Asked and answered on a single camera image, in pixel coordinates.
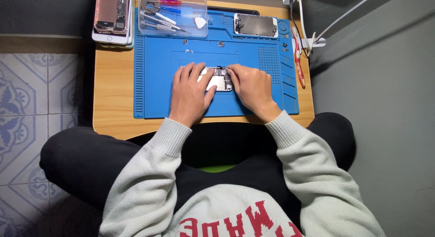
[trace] sweater cuff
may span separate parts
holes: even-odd
[[[274,137],[278,148],[296,143],[307,133],[307,129],[295,122],[285,110],[275,120],[267,123],[266,127]]]
[[[156,134],[147,144],[167,156],[178,158],[181,156],[183,144],[191,132],[192,130],[185,125],[165,118]]]

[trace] person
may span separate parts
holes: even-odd
[[[142,147],[85,127],[43,146],[47,179],[104,210],[100,236],[385,236],[356,182],[337,166],[351,151],[350,122],[326,113],[303,128],[273,101],[264,71],[228,66],[240,101],[265,126],[195,125],[188,139],[216,90],[204,94],[213,70],[197,81],[204,67],[177,70],[169,117]],[[238,164],[220,173],[192,167],[223,158]]]

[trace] blue silicone mat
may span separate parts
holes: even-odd
[[[180,37],[144,36],[136,26],[134,118],[167,117],[174,73],[191,62],[205,62],[207,67],[239,63],[264,70],[272,76],[273,100],[289,114],[299,113],[289,21],[278,19],[279,37],[272,39],[234,34],[233,18],[234,13],[209,10],[207,37],[187,39],[187,43]],[[233,89],[216,92],[204,116],[250,114]]]

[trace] hand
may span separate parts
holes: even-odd
[[[243,105],[264,123],[269,123],[280,115],[281,110],[272,99],[271,75],[239,64],[229,65],[228,74]]]
[[[169,112],[171,120],[191,127],[210,106],[218,86],[212,86],[204,95],[205,89],[215,72],[214,69],[210,69],[198,82],[199,74],[204,67],[205,63],[197,65],[190,63],[185,67],[181,66],[175,73],[172,86],[171,111]]]

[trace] blue patterned tile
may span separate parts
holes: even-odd
[[[77,113],[82,104],[83,60],[77,55],[48,54],[49,113]]]
[[[0,54],[0,116],[48,113],[46,56]]]
[[[78,126],[78,114],[55,114],[48,115],[48,136],[70,127]]]
[[[49,236],[48,183],[0,186],[0,236]]]
[[[47,115],[0,117],[0,185],[46,182],[39,152],[48,138]]]
[[[51,237],[97,236],[102,212],[49,184]]]

